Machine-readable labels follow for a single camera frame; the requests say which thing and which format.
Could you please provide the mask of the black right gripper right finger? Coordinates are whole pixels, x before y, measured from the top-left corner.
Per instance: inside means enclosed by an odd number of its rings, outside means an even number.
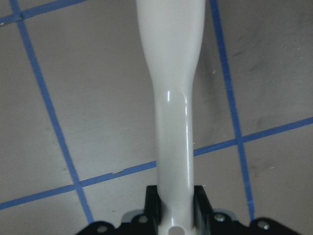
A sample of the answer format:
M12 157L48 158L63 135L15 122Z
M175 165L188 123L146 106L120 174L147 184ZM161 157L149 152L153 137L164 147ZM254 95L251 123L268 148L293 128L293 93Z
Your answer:
M195 226L208 227L210 216L213 214L213 209L203 186L194 186L193 204Z

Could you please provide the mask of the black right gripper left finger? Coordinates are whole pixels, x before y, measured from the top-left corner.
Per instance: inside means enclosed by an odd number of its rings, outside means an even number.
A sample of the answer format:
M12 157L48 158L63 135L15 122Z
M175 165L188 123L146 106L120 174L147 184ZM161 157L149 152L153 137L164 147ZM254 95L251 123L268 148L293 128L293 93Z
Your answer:
M150 185L146 187L144 214L153 222L155 228L162 220L162 203L157 191L157 185Z

